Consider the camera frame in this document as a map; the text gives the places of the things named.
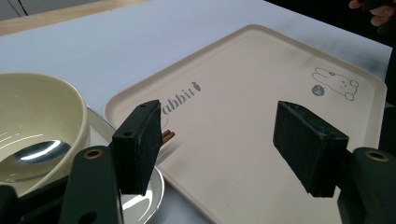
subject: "table surface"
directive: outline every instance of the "table surface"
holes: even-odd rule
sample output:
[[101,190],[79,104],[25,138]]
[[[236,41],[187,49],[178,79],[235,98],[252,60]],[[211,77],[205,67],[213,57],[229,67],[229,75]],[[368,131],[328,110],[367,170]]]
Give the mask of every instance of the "table surface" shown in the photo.
[[[0,21],[0,72],[60,77],[101,112],[117,92],[248,24],[385,78],[390,47],[262,0],[101,1]],[[168,185],[150,221],[209,222]]]

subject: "white tray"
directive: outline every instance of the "white tray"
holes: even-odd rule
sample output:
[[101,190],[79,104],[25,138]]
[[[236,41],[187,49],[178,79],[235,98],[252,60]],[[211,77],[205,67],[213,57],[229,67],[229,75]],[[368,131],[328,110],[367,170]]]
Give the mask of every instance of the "white tray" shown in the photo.
[[121,91],[104,115],[119,127],[160,99],[163,129],[176,133],[163,175],[216,223],[340,223],[338,195],[312,198],[274,147],[277,102],[307,107],[352,150],[377,147],[385,95],[374,75],[250,25]]

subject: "bowl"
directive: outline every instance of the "bowl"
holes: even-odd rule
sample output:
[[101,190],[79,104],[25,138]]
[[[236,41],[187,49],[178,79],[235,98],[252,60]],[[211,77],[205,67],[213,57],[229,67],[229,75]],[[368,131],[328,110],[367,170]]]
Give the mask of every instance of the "bowl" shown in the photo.
[[19,196],[68,175],[74,156],[90,143],[85,101],[72,85],[57,77],[0,74],[0,124],[0,161],[49,140],[71,146],[49,173],[14,183],[0,182],[14,187]]

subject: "spoon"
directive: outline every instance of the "spoon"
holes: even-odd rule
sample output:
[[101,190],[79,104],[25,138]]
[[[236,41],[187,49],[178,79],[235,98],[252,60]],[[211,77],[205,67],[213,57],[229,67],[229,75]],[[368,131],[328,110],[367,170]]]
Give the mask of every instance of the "spoon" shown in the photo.
[[25,147],[0,161],[0,181],[15,183],[46,175],[69,149],[70,145],[59,140]]

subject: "printed logo on tray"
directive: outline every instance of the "printed logo on tray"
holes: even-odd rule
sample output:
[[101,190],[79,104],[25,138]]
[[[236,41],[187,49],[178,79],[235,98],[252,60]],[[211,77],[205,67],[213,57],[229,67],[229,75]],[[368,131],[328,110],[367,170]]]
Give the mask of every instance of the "printed logo on tray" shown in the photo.
[[175,94],[175,97],[168,99],[165,103],[166,105],[163,106],[163,113],[165,115],[175,111],[178,107],[192,99],[197,92],[201,91],[201,87],[196,82],[192,82],[191,85],[190,88],[181,90]]
[[334,72],[329,72],[323,68],[316,68],[315,71],[312,77],[322,85],[315,85],[312,88],[312,93],[314,93],[314,95],[322,96],[325,93],[325,89],[330,88],[333,92],[344,95],[348,101],[353,101],[355,99],[359,82],[335,74]]

